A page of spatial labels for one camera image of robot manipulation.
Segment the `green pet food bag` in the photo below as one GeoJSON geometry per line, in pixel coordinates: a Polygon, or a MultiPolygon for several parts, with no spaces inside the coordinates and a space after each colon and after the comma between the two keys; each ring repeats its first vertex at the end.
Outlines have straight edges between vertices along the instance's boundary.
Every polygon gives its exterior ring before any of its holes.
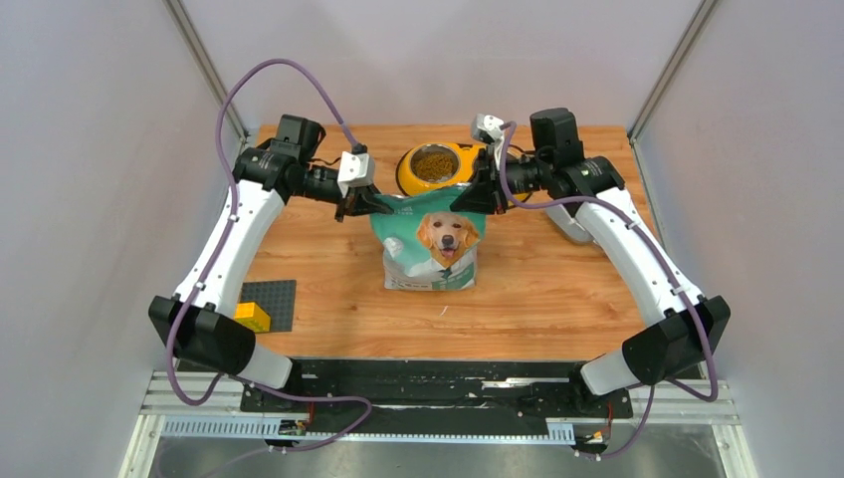
{"type": "Polygon", "coordinates": [[[383,247],[387,290],[459,291],[476,285],[486,216],[452,211],[451,204],[462,192],[459,186],[449,186],[415,196],[377,196],[392,209],[369,216],[383,247]]]}

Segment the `grey metal scoop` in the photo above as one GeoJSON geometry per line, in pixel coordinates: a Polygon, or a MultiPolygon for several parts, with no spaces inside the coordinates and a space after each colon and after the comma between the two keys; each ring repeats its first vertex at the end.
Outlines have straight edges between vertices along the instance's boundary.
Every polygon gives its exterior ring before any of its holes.
{"type": "Polygon", "coordinates": [[[569,242],[576,245],[595,244],[592,234],[576,219],[580,206],[580,203],[561,204],[548,207],[544,212],[569,242]]]}

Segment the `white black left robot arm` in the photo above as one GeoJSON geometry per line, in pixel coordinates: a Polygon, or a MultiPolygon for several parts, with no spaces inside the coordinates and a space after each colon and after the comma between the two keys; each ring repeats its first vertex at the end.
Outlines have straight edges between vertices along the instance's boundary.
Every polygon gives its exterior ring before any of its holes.
{"type": "Polygon", "coordinates": [[[148,309],[170,359],[264,385],[281,411],[297,409],[305,398],[305,385],[292,376],[294,361],[259,345],[256,333],[235,320],[265,235],[293,197],[335,205],[337,221],[392,211],[378,197],[365,144],[353,141],[338,163],[317,164],[325,136],[319,123],[284,115],[275,136],[244,149],[229,171],[227,199],[199,258],[176,290],[154,297],[148,309]]]}

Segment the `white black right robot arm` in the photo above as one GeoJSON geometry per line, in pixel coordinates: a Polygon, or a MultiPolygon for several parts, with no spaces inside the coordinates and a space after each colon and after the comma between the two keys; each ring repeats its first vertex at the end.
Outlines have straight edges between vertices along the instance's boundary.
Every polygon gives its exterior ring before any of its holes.
{"type": "Polygon", "coordinates": [[[457,212],[503,214],[527,208],[520,195],[544,191],[537,203],[575,243],[593,243],[610,260],[632,293],[645,325],[612,353],[579,367],[568,401],[581,415],[593,415],[608,394],[636,385],[673,381],[704,363],[713,401],[718,395],[714,352],[731,317],[721,296],[707,296],[674,264],[644,223],[624,179],[603,156],[585,153],[575,115],[567,108],[546,109],[529,118],[533,149],[510,160],[516,124],[478,114],[471,136],[483,150],[468,185],[451,207],[457,212]]]}

